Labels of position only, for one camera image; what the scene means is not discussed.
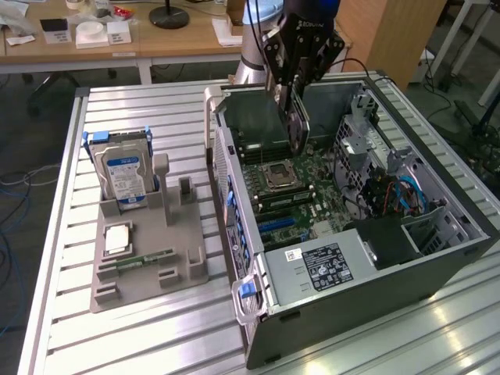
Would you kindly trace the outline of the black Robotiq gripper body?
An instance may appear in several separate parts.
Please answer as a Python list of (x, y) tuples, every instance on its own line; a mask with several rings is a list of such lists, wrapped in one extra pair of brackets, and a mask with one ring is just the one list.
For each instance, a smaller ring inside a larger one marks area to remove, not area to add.
[(300, 59), (314, 35), (329, 38), (335, 30), (339, 1), (284, 2), (283, 38), (291, 63), (291, 73), (298, 76)]

